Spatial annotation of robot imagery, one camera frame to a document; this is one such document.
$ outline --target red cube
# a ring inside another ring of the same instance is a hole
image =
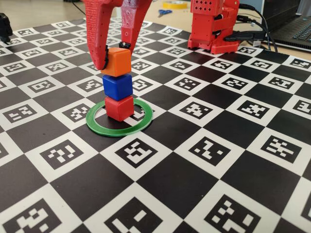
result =
[[[128,96],[120,101],[116,101],[110,97],[105,98],[107,115],[117,121],[124,121],[134,114],[133,96]]]

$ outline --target orange cube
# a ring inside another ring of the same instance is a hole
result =
[[[102,74],[118,77],[131,72],[131,51],[121,48],[110,48],[108,65],[101,70]]]

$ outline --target laptop keyboard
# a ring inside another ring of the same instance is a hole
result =
[[[293,36],[293,39],[303,40],[311,43],[311,23],[301,29],[296,35]]]

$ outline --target laptop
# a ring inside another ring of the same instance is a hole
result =
[[[264,0],[262,14],[277,44],[311,51],[311,17],[297,14],[299,4],[300,0]]]

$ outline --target blue cube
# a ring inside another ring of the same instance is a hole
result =
[[[118,77],[104,75],[103,83],[105,94],[116,101],[133,94],[132,75],[130,74]]]

